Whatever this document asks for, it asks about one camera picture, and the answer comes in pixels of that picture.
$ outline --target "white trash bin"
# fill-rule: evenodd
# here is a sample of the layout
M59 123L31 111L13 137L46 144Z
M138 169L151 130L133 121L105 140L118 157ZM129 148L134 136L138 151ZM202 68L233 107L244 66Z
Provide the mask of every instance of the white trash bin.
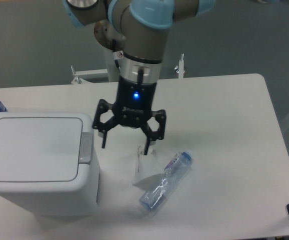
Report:
M99 162L84 113L0 113L0 196L36 214L98 209Z

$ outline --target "white table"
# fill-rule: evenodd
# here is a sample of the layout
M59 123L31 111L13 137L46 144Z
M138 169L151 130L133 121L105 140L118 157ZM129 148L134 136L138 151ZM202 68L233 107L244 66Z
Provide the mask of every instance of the white table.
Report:
M10 111L85 112L113 103L117 83L0 89ZM258 74L159 80L154 110L167 112L156 150L190 148L192 170L154 216L132 186L140 129L118 126L101 167L98 215L47 218L0 197L0 240L233 240L289 235L289 157L265 81Z

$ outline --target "robotic arm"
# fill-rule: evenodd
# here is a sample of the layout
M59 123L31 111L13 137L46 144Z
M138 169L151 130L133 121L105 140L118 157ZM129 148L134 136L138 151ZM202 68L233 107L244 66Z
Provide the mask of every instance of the robotic arm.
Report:
M152 103L169 29L175 21L210 10L215 0L63 0L63 3L76 27L108 19L123 36L119 47L124 57L120 62L115 103L99 101L92 127L103 137L102 148L108 131L115 126L141 128L146 135L146 155L149 145L165 135L166 111L152 111ZM109 110L113 117L101 122L100 116ZM159 123L157 131L152 131L147 123L152 117Z

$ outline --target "light blue joint cover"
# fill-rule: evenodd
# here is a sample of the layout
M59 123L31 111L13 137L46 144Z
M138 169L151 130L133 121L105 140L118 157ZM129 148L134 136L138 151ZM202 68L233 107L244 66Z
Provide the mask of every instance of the light blue joint cover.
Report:
M153 29L170 28L174 10L174 0L133 0L130 4L133 17Z
M68 3L66 0L62 0L62 3L65 7L66 12L68 13L72 24L76 27L76 28L82 28L84 27L84 25L76 18L76 16L74 15L74 13L71 11Z
M216 0L199 0L198 12L196 13L196 17L200 14L204 14L211 10L215 5Z
M115 7L115 4L118 2L118 0L112 0L111 3L109 4L109 7L108 7L108 20L109 22L111 23L111 25L114 27L114 29L119 32L115 25L114 25L114 21L113 21L113 10L114 10L114 7Z

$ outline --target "blue led light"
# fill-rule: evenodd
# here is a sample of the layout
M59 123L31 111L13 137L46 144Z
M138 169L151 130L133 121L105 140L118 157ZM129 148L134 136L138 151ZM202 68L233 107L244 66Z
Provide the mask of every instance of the blue led light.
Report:
M139 92L136 91L136 92L133 94L133 98L134 98L135 100L138 100L138 99L140 98Z

